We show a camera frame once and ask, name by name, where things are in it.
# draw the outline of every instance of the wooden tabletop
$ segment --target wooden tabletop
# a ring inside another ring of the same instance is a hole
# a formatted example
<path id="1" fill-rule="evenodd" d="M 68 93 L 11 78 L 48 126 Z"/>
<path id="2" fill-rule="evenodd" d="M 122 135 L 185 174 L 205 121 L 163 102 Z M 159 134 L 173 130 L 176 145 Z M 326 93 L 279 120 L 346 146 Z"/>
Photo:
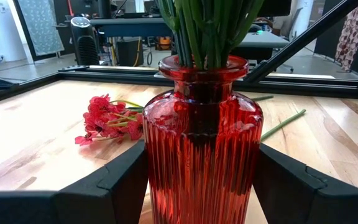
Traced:
<path id="1" fill-rule="evenodd" d="M 112 99 L 144 105 L 169 89 L 62 80 L 0 101 L 0 190 L 60 190 L 135 144 L 74 144 L 74 138 L 84 133 L 82 114 L 92 96 L 109 93 Z M 264 133 L 297 111 L 307 110 L 265 144 L 358 187 L 358 100 L 275 95 L 259 104 L 264 111 Z M 152 223 L 151 216 L 147 191 L 140 223 Z M 246 223 L 266 223 L 255 193 Z"/>

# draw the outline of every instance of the vase neck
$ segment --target vase neck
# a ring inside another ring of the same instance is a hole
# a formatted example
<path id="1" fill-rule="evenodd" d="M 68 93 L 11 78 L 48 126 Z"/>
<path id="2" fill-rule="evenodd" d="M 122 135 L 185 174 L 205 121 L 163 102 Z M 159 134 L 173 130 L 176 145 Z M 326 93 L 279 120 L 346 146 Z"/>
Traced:
<path id="1" fill-rule="evenodd" d="M 175 81 L 175 97 L 194 103 L 219 103 L 227 100 L 232 82 L 184 82 Z"/>

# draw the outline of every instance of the floor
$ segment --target floor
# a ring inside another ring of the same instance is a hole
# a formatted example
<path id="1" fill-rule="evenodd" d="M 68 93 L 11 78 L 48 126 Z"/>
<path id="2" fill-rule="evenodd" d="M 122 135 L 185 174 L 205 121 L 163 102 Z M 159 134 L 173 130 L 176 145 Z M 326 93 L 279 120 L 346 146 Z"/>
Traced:
<path id="1" fill-rule="evenodd" d="M 330 78 L 358 80 L 358 75 L 355 73 L 344 72 L 341 67 L 334 63 L 329 58 L 324 58 L 313 54 L 313 43 L 310 43 L 306 48 L 303 48 L 290 58 L 285 64 L 291 65 L 294 68 L 293 74 L 298 75 L 327 75 Z M 158 62 L 170 55 L 170 51 L 152 51 L 152 63 L 147 65 L 147 55 L 149 51 L 144 52 L 144 66 L 157 67 Z M 0 63 L 0 78 L 6 79 L 14 83 L 24 82 L 33 78 L 48 75 L 57 72 L 58 69 L 75 64 L 75 56 L 65 55 L 61 58 L 51 58 L 38 62 L 31 62 L 30 60 L 21 60 L 17 62 Z M 278 67 L 277 73 L 291 73 L 287 67 Z"/>
<path id="2" fill-rule="evenodd" d="M 168 89 L 62 80 L 0 101 L 0 190 L 61 189 L 135 144 L 108 140 L 84 147 L 74 145 L 74 138 L 84 134 L 83 112 L 92 96 L 109 93 L 114 100 L 145 105 Z M 243 94 L 251 98 L 266 95 Z M 274 95 L 259 105 L 264 112 L 263 133 L 306 109 L 304 116 L 264 144 L 358 187 L 358 100 Z M 149 193 L 140 223 L 152 223 Z M 250 196 L 246 223 L 267 223 L 255 192 Z"/>

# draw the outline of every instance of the space heater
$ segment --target space heater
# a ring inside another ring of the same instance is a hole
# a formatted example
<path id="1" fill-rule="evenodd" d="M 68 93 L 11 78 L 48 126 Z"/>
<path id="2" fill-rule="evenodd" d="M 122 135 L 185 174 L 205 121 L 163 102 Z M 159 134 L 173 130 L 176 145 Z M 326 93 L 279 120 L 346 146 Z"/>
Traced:
<path id="1" fill-rule="evenodd" d="M 96 39 L 89 19 L 74 17 L 71 19 L 71 31 L 78 65 L 99 65 Z"/>

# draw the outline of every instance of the office chair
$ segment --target office chair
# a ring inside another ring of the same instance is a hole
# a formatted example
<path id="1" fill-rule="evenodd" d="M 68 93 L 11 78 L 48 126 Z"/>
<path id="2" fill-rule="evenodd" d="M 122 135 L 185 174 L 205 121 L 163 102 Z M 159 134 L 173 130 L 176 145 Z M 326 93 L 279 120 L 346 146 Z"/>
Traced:
<path id="1" fill-rule="evenodd" d="M 291 29 L 290 29 L 290 31 L 289 31 L 289 33 L 288 33 L 288 36 L 281 36 L 281 38 L 283 38 L 283 39 L 285 39 L 285 40 L 287 40 L 287 41 L 291 41 L 291 40 L 293 40 L 294 38 L 297 37 L 296 31 L 295 31 L 294 34 L 292 34 L 292 33 L 293 33 L 294 26 L 295 26 L 295 24 L 296 24 L 296 20 L 298 19 L 299 13 L 300 13 L 300 11 L 301 11 L 302 9 L 303 9 L 302 7 L 299 8 L 299 9 L 297 9 L 296 12 L 295 12 L 295 15 L 293 15 L 292 20 L 291 20 L 291 23 L 290 23 Z M 291 73 L 293 73 L 293 66 L 287 65 L 287 64 L 285 64 L 285 63 L 283 63 L 281 66 L 286 67 L 286 68 L 289 68 L 290 71 L 291 71 Z"/>

